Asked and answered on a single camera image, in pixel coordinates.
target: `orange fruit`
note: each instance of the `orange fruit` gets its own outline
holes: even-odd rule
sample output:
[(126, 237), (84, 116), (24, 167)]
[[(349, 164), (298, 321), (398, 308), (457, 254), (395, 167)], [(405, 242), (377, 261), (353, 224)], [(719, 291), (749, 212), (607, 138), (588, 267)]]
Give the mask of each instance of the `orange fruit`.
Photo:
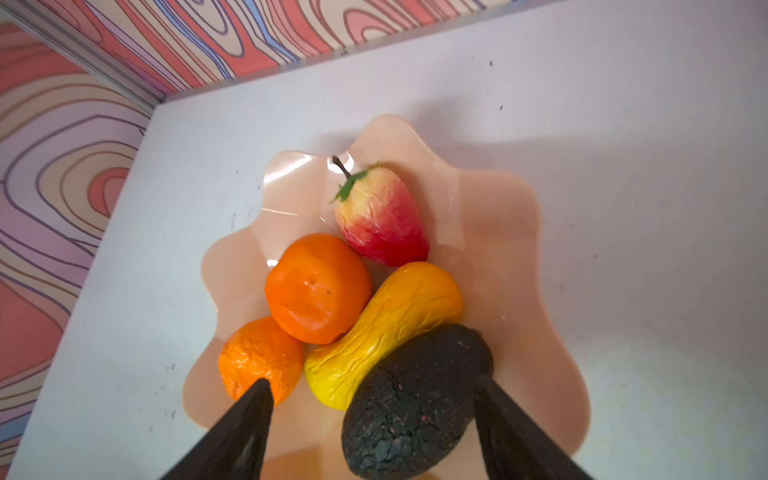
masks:
[(258, 379), (267, 379), (275, 405), (296, 387), (303, 364), (301, 342), (285, 333), (271, 316), (246, 323), (219, 355), (227, 395), (238, 400)]
[(327, 233), (293, 242), (264, 287), (277, 324), (293, 338), (317, 345), (331, 343), (352, 328), (372, 292), (360, 255)]

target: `fruit stem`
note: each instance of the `fruit stem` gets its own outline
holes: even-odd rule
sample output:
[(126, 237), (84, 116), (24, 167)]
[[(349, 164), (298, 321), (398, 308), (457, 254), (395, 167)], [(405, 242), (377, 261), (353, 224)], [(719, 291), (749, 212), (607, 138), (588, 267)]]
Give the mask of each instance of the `fruit stem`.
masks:
[(341, 163), (341, 160), (336, 155), (333, 155), (333, 164), (335, 164), (338, 168), (341, 168), (341, 171), (344, 172), (344, 176), (349, 178), (352, 175), (349, 174), (348, 171), (346, 171), (346, 168), (344, 168), (344, 164)]

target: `yellow squash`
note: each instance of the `yellow squash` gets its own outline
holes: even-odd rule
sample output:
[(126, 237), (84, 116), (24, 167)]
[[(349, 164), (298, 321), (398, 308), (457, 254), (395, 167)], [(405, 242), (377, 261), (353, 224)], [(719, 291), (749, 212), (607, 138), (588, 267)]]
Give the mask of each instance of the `yellow squash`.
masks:
[(414, 336), (457, 321), (463, 308), (448, 272), (427, 262), (407, 263), (381, 285), (345, 336), (309, 354), (306, 381), (322, 403), (346, 410), (379, 360)]

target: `plastic fruit bowl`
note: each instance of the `plastic fruit bowl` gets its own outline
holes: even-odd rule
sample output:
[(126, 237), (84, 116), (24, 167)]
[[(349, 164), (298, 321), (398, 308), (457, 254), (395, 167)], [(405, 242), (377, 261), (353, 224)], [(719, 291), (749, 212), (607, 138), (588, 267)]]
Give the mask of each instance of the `plastic fruit bowl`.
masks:
[[(490, 345), (496, 382), (573, 454), (587, 433), (589, 398), (539, 292), (541, 212), (531, 187), (509, 172), (451, 167), (408, 122), (392, 115), (371, 121), (339, 158), (354, 171), (379, 162), (408, 184), (429, 233), (429, 261), (451, 273), (461, 288), (462, 323), (479, 329)], [(329, 201), (343, 181), (330, 157), (277, 155), (266, 169), (258, 218), (205, 254), (202, 273), (217, 309), (217, 328), (182, 395), (187, 414), (199, 425), (210, 428), (233, 404), (217, 359), (235, 330), (270, 314), (264, 299), (270, 268), (303, 235), (340, 236)], [(368, 265), (375, 286), (391, 272)], [(302, 378), (274, 410), (262, 478), (356, 478), (341, 450), (343, 415), (321, 404)], [(472, 423), (456, 449), (420, 478), (484, 475)]]

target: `wall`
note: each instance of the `wall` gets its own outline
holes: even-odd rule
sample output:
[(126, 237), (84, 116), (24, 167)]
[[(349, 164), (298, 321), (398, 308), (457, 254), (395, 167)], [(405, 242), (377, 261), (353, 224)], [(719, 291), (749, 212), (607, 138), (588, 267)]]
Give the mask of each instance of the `wall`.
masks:
[(39, 0), (169, 94), (511, 0)]
[(148, 121), (32, 36), (0, 25), (0, 480)]

